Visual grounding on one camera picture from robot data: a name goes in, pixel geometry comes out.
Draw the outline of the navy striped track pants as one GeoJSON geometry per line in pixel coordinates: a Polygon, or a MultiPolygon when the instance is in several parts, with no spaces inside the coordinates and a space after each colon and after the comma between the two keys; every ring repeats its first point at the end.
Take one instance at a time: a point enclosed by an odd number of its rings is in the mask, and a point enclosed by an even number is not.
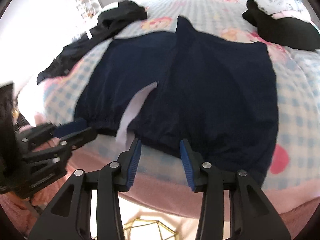
{"type": "Polygon", "coordinates": [[[197,31],[184,17],[174,32],[113,40],[74,110],[115,135],[133,97],[155,84],[128,130],[144,145],[179,156],[180,141],[225,171],[262,185],[276,146],[276,74],[266,44],[197,31]]]}

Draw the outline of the black jacket on bed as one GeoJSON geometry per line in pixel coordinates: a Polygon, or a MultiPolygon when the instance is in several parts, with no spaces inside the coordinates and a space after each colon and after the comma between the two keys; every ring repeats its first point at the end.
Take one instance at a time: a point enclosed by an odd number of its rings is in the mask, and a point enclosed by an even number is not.
{"type": "Polygon", "coordinates": [[[146,20],[148,14],[143,6],[129,0],[118,3],[118,7],[103,11],[97,18],[97,25],[90,29],[89,38],[82,35],[77,41],[65,46],[50,66],[40,72],[36,83],[47,78],[66,76],[81,58],[99,43],[115,37],[129,24],[146,20]]]}

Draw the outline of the small white shelf rack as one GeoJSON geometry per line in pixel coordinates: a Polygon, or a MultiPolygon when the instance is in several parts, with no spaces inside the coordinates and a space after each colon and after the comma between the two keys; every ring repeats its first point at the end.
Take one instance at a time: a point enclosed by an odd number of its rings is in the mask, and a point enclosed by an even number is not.
{"type": "Polygon", "coordinates": [[[75,0],[75,5],[85,22],[93,18],[101,9],[98,0],[75,0]]]}

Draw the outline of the blue checkered cartoon blanket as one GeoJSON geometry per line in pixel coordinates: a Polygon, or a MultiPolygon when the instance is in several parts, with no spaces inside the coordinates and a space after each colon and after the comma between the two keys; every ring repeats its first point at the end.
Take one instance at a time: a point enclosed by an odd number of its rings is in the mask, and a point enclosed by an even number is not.
{"type": "Polygon", "coordinates": [[[122,145],[140,138],[176,167],[205,161],[267,190],[319,180],[319,33],[281,19],[284,41],[243,19],[256,0],[133,0],[104,10],[36,82],[46,117],[83,118],[122,145]]]}

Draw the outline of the folded black garment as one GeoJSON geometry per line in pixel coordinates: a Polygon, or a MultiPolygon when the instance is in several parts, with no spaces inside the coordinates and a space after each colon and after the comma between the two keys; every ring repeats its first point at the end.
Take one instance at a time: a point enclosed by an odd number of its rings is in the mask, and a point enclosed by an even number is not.
{"type": "Polygon", "coordinates": [[[242,18],[257,28],[265,41],[293,49],[319,49],[319,31],[311,24],[292,17],[274,19],[258,8],[254,0],[247,0],[242,18]]]}

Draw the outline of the folded pink garment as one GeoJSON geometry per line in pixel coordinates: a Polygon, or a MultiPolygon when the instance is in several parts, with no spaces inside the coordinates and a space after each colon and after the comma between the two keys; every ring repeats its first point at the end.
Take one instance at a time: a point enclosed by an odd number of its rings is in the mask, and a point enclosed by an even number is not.
{"type": "Polygon", "coordinates": [[[285,10],[271,15],[275,20],[280,18],[296,18],[304,22],[311,22],[311,16],[308,11],[285,10]]]}

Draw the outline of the folded white printed garment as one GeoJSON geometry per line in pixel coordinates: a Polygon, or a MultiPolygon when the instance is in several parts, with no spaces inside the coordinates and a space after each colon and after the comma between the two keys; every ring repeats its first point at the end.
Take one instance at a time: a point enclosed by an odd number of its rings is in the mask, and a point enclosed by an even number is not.
{"type": "Polygon", "coordinates": [[[302,0],[255,0],[258,8],[267,15],[283,11],[308,12],[302,0]]]}

